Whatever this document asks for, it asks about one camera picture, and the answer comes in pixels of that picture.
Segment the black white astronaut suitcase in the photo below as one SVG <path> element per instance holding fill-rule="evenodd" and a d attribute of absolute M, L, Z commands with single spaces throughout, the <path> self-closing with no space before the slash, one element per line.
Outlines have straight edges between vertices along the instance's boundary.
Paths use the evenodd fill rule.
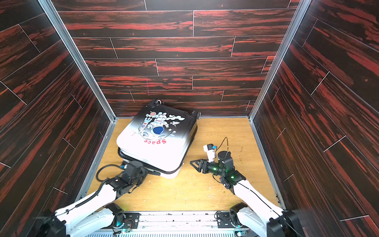
<path fill-rule="evenodd" d="M 200 116 L 200 112 L 189 113 L 152 100 L 118 136 L 118 154 L 126 162 L 141 162 L 151 174 L 173 179 L 184 164 Z"/>

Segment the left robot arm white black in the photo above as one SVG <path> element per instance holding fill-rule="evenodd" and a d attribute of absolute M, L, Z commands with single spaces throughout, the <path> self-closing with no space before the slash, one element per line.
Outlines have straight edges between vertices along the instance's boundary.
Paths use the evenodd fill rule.
<path fill-rule="evenodd" d="M 89 196 L 38 217 L 28 236 L 85 237 L 110 226 L 120 211 L 113 211 L 107 205 L 133 192 L 144 182 L 148 173 L 141 162 L 128 163 L 120 174 L 103 180 Z"/>

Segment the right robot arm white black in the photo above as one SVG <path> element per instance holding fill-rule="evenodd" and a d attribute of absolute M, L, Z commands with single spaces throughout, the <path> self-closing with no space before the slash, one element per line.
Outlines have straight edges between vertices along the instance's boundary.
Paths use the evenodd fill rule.
<path fill-rule="evenodd" d="M 211 173 L 220 177 L 220 183 L 243 200 L 230 209 L 233 225 L 246 226 L 259 237 L 304 237 L 299 217 L 290 210 L 283 210 L 260 194 L 250 182 L 236 170 L 229 151 L 221 151 L 218 161 L 194 160 L 190 164 L 199 173 Z"/>

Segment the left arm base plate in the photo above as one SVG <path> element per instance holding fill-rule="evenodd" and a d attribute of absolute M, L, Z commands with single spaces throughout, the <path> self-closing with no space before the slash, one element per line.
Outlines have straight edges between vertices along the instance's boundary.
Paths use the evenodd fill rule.
<path fill-rule="evenodd" d="M 122 229 L 137 229 L 141 214 L 122 212 L 115 215 L 112 223 L 107 226 L 108 229 L 122 230 Z"/>

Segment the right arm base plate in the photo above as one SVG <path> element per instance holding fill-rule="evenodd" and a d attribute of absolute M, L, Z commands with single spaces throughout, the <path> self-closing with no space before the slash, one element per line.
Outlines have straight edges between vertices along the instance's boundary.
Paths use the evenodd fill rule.
<path fill-rule="evenodd" d="M 230 212 L 222 212 L 222 211 L 216 211 L 214 214 L 214 218 L 217 221 L 217 226 L 219 229 L 222 228 L 248 228 L 246 225 L 242 225 L 241 222 L 238 220 L 237 214 Z"/>

